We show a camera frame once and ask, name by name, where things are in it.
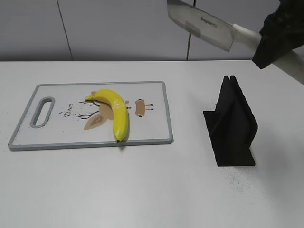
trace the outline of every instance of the knife blade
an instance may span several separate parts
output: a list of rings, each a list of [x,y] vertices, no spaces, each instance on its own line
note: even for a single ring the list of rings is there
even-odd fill
[[[194,36],[230,51],[235,39],[233,26],[180,0],[167,0],[168,15]]]

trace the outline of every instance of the gray cutting board rim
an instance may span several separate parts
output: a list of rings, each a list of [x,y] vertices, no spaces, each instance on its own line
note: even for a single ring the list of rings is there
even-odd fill
[[[24,121],[28,110],[33,102],[33,99],[39,90],[39,88],[43,86],[82,86],[82,85],[121,85],[121,84],[150,84],[150,83],[161,83],[162,85],[162,92],[163,92],[163,99],[166,111],[166,118],[167,118],[167,125],[168,125],[168,138],[162,139],[149,139],[149,140],[128,140],[120,143],[116,143],[115,141],[109,142],[68,142],[68,143],[52,143],[52,144],[28,144],[28,145],[14,145],[14,139],[16,138],[18,131]],[[163,81],[136,81],[136,82],[106,82],[106,83],[68,83],[68,84],[40,84],[37,85],[26,108],[23,112],[19,123],[9,141],[9,148],[11,151],[27,151],[27,150],[50,150],[50,149],[74,149],[74,148],[91,148],[91,147],[112,147],[112,146],[133,146],[133,145],[156,145],[156,144],[170,144],[173,142],[173,134],[172,134],[172,127],[171,127],[171,119],[169,113],[169,105],[168,99],[166,94],[166,87]]]

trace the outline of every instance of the deer antler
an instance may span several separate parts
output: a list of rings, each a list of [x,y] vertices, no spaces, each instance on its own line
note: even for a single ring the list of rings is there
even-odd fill
[[[99,107],[100,105],[96,104],[94,101],[84,101],[84,102],[79,102],[81,104],[90,104],[90,106],[97,106]]]
[[[75,116],[76,118],[80,118],[80,119],[88,119],[90,118],[92,115],[98,113],[99,111],[96,111],[96,112],[93,112],[93,113],[90,113],[90,115],[79,115],[79,116]]]

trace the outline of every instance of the banana tip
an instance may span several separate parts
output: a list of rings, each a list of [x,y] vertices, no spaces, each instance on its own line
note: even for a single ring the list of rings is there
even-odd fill
[[[93,100],[93,96],[87,96],[85,100]]]

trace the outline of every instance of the deer illustration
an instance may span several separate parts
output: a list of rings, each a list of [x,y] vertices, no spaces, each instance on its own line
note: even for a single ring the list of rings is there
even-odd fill
[[[98,107],[98,110],[96,112],[89,112],[88,115],[78,115],[75,116],[76,118],[80,118],[82,120],[88,119],[88,122],[86,123],[84,130],[93,129],[96,127],[99,127],[103,125],[107,120],[113,120],[114,115],[111,107],[107,105],[106,103],[97,102],[97,101],[84,101],[80,102],[81,104],[90,104],[90,106],[96,106]],[[135,101],[136,104],[136,111],[135,114],[139,117],[142,117],[145,115],[145,110],[154,110],[154,108],[147,108],[154,106],[153,104],[147,104],[145,105],[144,100],[138,99]]]
[[[145,104],[144,100],[142,99],[138,99],[137,101],[135,101],[135,104],[136,104],[135,115],[137,115],[138,117],[143,117],[146,113],[146,110],[154,110],[154,108],[147,108],[154,106],[153,104]]]

